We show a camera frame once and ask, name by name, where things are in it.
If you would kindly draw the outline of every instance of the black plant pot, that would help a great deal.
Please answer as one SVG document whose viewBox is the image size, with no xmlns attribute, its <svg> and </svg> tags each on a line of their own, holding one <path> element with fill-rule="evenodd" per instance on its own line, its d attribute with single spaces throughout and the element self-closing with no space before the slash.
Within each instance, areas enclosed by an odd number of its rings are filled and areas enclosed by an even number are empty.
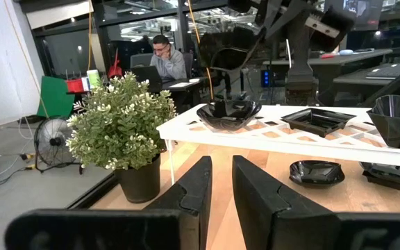
<svg viewBox="0 0 400 250">
<path fill-rule="evenodd" d="M 117 169 L 114 175 L 129 202 L 150 201 L 160 192 L 160 154 L 146 166 L 139 169 Z"/>
</svg>

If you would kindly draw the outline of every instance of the black fan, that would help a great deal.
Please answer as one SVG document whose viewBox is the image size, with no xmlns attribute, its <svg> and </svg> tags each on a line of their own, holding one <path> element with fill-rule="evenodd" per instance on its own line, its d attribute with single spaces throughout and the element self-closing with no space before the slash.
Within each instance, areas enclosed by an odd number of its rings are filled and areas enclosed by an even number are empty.
<svg viewBox="0 0 400 250">
<path fill-rule="evenodd" d="M 66 140 L 71 137 L 71 134 L 72 129 L 67 127 L 65 117 L 54 117 L 41 122 L 34 137 L 35 168 L 42 173 L 54 167 L 66 167 L 74 164 L 75 157 L 66 146 Z M 46 169 L 38 167 L 38 157 L 48 166 Z"/>
</svg>

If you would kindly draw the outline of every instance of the green panel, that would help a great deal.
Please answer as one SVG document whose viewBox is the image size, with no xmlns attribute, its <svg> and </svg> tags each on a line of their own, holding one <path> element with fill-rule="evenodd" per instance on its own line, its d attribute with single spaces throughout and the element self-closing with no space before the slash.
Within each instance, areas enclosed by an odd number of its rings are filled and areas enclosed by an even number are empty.
<svg viewBox="0 0 400 250">
<path fill-rule="evenodd" d="M 72 111 L 75 96 L 66 94 L 67 85 L 65 80 L 49 76 L 41 79 L 41 97 L 46 106 L 47 114 L 50 117 L 64 116 L 69 117 Z M 38 108 L 38 116 L 46 117 L 42 104 Z"/>
</svg>

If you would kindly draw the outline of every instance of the white lattice shelf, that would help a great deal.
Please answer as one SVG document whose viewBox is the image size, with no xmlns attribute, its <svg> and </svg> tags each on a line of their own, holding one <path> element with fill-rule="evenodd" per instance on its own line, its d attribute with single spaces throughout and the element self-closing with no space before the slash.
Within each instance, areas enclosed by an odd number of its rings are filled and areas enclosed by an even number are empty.
<svg viewBox="0 0 400 250">
<path fill-rule="evenodd" d="M 197 110 L 203 105 L 198 105 L 159 126 L 157 129 L 160 137 L 169 142 L 177 140 L 400 165 L 400 149 L 386 146 L 366 113 L 368 108 L 321 108 L 356 116 L 348 121 L 344 129 L 322 138 L 309 132 L 291 130 L 289 124 L 281 121 L 282 116 L 307 107 L 263 106 L 248 126 L 230 132 L 214 129 L 201 122 Z"/>
</svg>

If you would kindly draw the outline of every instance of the glasses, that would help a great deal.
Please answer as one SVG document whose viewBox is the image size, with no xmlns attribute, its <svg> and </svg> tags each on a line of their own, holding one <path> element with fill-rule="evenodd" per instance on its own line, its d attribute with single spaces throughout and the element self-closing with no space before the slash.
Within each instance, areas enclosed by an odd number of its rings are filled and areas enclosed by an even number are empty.
<svg viewBox="0 0 400 250">
<path fill-rule="evenodd" d="M 155 50 L 155 51 L 158 51 L 158 52 L 163 52 L 163 51 L 166 49 L 167 45 L 168 45 L 168 44 L 166 44 L 166 46 L 164 46 L 164 47 L 161 48 L 161 49 L 154 49 L 154 50 Z"/>
</svg>

